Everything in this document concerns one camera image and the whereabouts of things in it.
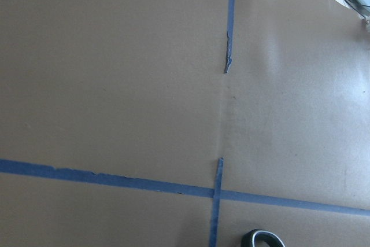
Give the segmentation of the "white mug with black handle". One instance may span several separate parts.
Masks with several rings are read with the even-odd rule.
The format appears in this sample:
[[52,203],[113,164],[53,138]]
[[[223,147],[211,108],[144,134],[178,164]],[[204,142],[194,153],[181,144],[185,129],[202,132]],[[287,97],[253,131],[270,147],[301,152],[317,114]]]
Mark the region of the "white mug with black handle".
[[255,247],[258,241],[265,242],[271,247],[285,247],[284,242],[274,233],[266,230],[254,229],[247,232],[241,239],[241,247]]

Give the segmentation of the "brown paper table cover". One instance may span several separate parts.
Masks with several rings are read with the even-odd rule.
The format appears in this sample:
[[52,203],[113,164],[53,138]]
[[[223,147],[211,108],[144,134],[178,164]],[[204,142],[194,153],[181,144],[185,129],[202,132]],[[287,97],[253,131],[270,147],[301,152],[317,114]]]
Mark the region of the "brown paper table cover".
[[1,0],[1,245],[369,245],[369,33],[336,0]]

